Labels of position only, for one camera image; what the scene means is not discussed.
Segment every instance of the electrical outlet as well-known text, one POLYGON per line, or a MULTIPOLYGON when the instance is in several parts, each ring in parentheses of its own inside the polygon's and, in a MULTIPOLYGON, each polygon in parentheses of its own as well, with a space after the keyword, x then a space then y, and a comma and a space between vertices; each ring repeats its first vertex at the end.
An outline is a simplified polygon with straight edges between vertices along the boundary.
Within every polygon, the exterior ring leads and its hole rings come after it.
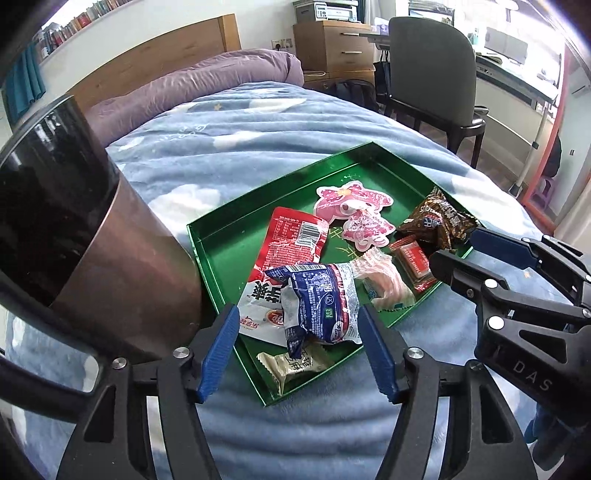
POLYGON ((280 40, 271 40, 271 48, 277 51, 287 51, 296 54, 294 42, 291 38, 282 38, 280 40))

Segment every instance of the printer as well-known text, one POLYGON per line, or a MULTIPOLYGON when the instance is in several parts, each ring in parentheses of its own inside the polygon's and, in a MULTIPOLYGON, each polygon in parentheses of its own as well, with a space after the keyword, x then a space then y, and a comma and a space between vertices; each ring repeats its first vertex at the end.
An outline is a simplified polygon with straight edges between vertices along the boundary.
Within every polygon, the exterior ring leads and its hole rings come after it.
POLYGON ((297 0, 293 5, 298 23, 318 20, 356 22, 359 2, 357 0, 330 0, 329 2, 297 0))

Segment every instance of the green tray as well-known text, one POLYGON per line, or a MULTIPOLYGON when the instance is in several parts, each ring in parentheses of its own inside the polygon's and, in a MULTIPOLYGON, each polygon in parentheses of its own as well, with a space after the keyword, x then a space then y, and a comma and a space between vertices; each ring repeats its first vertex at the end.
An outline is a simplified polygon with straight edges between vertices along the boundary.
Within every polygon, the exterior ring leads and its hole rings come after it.
MULTIPOLYGON (((394 225, 405 220, 413 209, 431 192, 435 184, 416 168, 382 147, 369 143, 333 155, 289 175, 274 180, 204 215, 187 226, 193 244, 202 281, 218 312, 227 302, 237 303, 246 279, 259 253, 271 214, 275 207, 284 206, 303 212, 313 212, 320 186, 340 186, 351 180, 360 180, 364 187, 380 190, 394 198, 394 204, 382 210, 382 216, 394 225)), ((447 198, 461 211, 466 209, 447 194, 447 198)), ((322 263, 347 262, 360 256, 354 247, 340 238, 340 226, 331 226, 322 251, 322 263)), ((465 257, 469 245, 457 254, 465 257)), ((423 302, 435 288, 425 292, 416 305, 423 302)), ((358 286, 361 305, 368 296, 358 286)), ((390 327, 400 321, 414 307, 396 312, 381 312, 380 318, 390 327)), ((361 350, 352 342, 326 346, 336 365, 361 350)), ((328 373, 330 369, 308 377, 300 377, 286 385, 279 395, 271 374, 256 359, 260 352, 278 355, 285 348, 245 335, 239 335, 234 350, 256 393, 264 405, 273 404, 299 388, 328 373)))

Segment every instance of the snack package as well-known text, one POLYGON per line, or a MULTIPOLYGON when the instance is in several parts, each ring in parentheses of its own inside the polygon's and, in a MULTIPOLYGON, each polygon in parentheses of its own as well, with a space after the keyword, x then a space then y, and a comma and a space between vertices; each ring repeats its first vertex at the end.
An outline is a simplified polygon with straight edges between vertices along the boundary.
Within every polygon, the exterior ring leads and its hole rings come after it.
POLYGON ((429 269, 429 260, 414 235, 391 243, 389 248, 404 267, 417 293, 424 292, 437 281, 429 269))
POLYGON ((310 213, 285 207, 273 210, 256 263, 238 301, 240 333, 287 346, 281 309, 281 282, 265 270, 283 265, 318 262, 329 224, 310 213))
POLYGON ((287 353, 269 355, 261 352, 257 360, 273 376, 277 383, 279 395, 283 395, 285 384, 294 377, 305 372, 323 372, 335 363, 318 343, 309 343, 301 351, 301 358, 291 358, 287 353))
POLYGON ((454 241, 465 242, 478 226, 478 220, 469 213, 458 212, 445 198, 439 187, 434 187, 400 224, 398 230, 408 232, 439 248, 452 249, 454 241))
POLYGON ((375 309, 396 310, 415 304, 413 292, 402 280, 392 257, 373 247, 350 262, 354 278, 363 280, 375 309))
POLYGON ((336 219, 346 220, 360 206, 379 213, 394 203, 390 195, 366 189, 359 180, 352 180, 342 187, 318 187, 316 193, 320 199, 314 205, 314 215, 328 223, 336 219))
POLYGON ((355 248, 365 252, 372 245, 388 245, 386 235, 393 233, 396 227, 370 209, 358 209, 343 225, 341 237, 355 243, 355 248))
POLYGON ((301 264, 267 270, 286 284, 281 291, 285 338, 291 358, 301 358, 308 338, 324 343, 361 343, 357 329, 359 299, 348 263, 301 264))

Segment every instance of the beige snack package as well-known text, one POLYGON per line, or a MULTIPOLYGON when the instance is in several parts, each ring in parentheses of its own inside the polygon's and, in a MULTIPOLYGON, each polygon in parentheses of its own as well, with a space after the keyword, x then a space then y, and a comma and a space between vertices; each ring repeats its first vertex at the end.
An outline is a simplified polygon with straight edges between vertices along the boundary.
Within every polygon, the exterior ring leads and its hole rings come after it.
POLYGON ((335 364, 318 343, 306 345, 298 359, 290 358, 287 352, 276 356, 261 352, 256 358, 277 382, 279 395, 283 395, 285 383, 296 375, 303 372, 323 372, 335 364))

